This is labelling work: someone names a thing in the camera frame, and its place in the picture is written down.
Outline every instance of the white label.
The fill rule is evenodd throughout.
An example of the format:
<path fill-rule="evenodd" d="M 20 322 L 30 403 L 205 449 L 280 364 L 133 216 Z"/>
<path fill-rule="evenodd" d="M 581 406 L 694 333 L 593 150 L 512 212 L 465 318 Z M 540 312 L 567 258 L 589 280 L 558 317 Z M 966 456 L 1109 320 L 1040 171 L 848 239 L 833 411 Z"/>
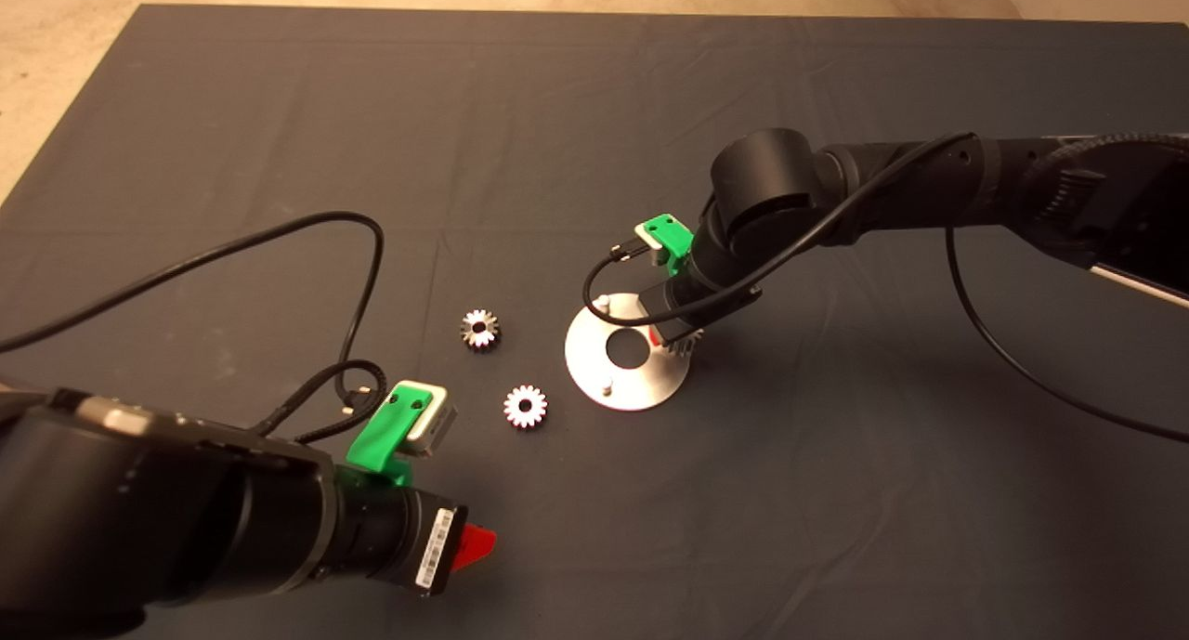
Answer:
<path fill-rule="evenodd" d="M 449 525 L 454 522 L 454 510 L 439 508 L 438 519 L 434 520 L 434 532 L 429 534 L 429 542 L 426 545 L 426 553 L 421 556 L 421 567 L 417 570 L 417 579 L 414 582 L 421 589 L 429 589 L 434 584 L 434 573 L 441 565 L 442 550 L 446 547 L 446 537 L 449 535 Z"/>

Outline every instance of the circular metal plate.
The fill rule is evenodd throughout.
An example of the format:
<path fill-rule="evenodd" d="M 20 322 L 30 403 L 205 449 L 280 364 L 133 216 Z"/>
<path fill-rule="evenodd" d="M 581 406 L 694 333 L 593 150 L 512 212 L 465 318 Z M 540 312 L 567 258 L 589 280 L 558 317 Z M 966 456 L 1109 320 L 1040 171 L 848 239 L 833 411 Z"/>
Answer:
<path fill-rule="evenodd" d="M 616 318 L 643 318 L 636 294 L 604 295 L 596 303 L 605 305 Z M 634 328 L 648 341 L 648 359 L 637 369 L 623 369 L 606 354 L 606 340 L 622 328 Z M 592 401 L 615 410 L 646 410 L 665 402 L 685 382 L 690 357 L 667 351 L 653 343 L 649 327 L 618 327 L 596 318 L 590 310 L 578 310 L 566 333 L 566 366 L 578 389 Z"/>

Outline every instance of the spur gear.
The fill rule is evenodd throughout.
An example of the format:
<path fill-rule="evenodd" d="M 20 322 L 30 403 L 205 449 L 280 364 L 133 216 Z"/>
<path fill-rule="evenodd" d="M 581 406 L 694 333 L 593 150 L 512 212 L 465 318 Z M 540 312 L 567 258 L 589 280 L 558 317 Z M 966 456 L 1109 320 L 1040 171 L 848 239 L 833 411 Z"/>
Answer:
<path fill-rule="evenodd" d="M 688 357 L 693 354 L 693 349 L 698 346 L 698 341 L 702 340 L 702 335 L 705 334 L 706 330 L 698 330 L 686 335 L 680 340 L 674 340 L 666 345 L 666 350 L 677 354 L 678 357 Z"/>
<path fill-rule="evenodd" d="M 545 409 L 549 402 L 545 394 L 531 384 L 522 384 L 509 391 L 504 400 L 504 415 L 508 422 L 521 429 L 534 428 L 545 419 Z"/>
<path fill-rule="evenodd" d="M 499 318 L 489 310 L 471 310 L 463 318 L 459 332 L 467 347 L 476 352 L 486 352 L 499 341 Z"/>

